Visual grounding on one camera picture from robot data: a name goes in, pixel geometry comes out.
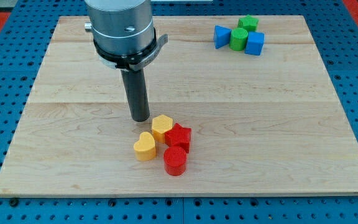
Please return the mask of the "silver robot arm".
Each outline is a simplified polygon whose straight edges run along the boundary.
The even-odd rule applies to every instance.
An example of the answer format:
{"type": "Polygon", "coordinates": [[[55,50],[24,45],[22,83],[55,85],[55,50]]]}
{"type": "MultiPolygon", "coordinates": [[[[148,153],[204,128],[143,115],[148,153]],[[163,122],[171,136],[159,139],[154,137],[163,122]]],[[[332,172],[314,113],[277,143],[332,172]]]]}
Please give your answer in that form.
{"type": "Polygon", "coordinates": [[[106,65],[138,71],[168,42],[157,36],[150,0],[85,0],[97,53],[106,65]]]}

